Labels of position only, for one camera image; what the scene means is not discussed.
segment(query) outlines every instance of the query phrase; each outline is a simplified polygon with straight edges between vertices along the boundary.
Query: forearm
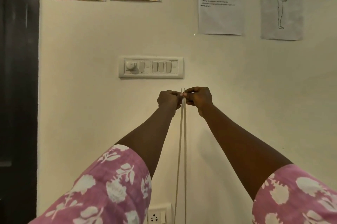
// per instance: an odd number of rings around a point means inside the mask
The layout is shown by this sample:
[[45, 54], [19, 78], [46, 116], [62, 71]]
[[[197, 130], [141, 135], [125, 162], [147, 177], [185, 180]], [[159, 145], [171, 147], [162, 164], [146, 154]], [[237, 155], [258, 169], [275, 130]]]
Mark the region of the forearm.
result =
[[144, 160], [151, 177], [156, 170], [175, 108], [168, 104], [159, 107], [149, 119], [116, 143], [134, 150]]
[[253, 200], [273, 172], [291, 164], [286, 157], [235, 124], [214, 105], [203, 109], [203, 117]]

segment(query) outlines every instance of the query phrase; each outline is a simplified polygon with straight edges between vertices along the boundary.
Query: pink floral sleeve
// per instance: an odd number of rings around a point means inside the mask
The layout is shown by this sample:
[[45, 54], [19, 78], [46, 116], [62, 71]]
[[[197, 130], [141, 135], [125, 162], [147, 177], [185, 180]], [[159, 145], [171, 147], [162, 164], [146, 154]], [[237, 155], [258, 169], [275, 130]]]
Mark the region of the pink floral sleeve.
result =
[[30, 224], [140, 224], [150, 197], [151, 178], [144, 161], [132, 149], [115, 145]]
[[253, 204], [254, 224], [337, 223], [337, 192], [294, 164], [269, 176]]

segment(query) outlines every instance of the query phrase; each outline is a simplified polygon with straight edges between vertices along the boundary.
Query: white wall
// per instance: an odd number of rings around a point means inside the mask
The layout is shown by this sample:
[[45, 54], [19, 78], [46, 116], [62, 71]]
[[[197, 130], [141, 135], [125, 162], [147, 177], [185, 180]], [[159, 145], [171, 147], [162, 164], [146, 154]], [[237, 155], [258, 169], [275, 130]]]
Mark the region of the white wall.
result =
[[[261, 40], [259, 0], [245, 0], [245, 9], [240, 37], [197, 34], [197, 0], [41, 0], [38, 213], [150, 116], [159, 91], [196, 85], [337, 189], [337, 0], [305, 0], [301, 42]], [[183, 56], [185, 79], [120, 80], [117, 58], [129, 54]], [[174, 204], [179, 114], [153, 178], [152, 204]], [[192, 107], [187, 115], [188, 223], [249, 223], [247, 193], [204, 120]], [[182, 223], [182, 190], [179, 197]]]

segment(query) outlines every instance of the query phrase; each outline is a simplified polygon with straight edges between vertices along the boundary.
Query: hand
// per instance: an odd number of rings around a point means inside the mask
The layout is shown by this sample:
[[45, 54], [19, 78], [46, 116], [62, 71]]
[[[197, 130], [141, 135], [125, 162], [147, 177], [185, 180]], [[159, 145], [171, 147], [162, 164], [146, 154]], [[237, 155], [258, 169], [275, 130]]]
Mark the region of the hand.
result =
[[168, 106], [172, 107], [174, 110], [177, 110], [181, 107], [182, 99], [183, 95], [181, 92], [168, 90], [160, 92], [157, 102], [159, 107]]
[[204, 107], [213, 105], [212, 95], [208, 87], [192, 87], [184, 92], [186, 103], [196, 106], [200, 116], [203, 116]]

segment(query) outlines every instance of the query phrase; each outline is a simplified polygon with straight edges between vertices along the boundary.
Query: dark door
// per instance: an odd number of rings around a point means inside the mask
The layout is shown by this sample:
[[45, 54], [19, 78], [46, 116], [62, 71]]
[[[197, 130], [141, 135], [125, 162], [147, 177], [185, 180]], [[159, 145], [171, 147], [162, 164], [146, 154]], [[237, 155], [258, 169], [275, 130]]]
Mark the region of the dark door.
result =
[[36, 217], [39, 0], [0, 0], [0, 223]]

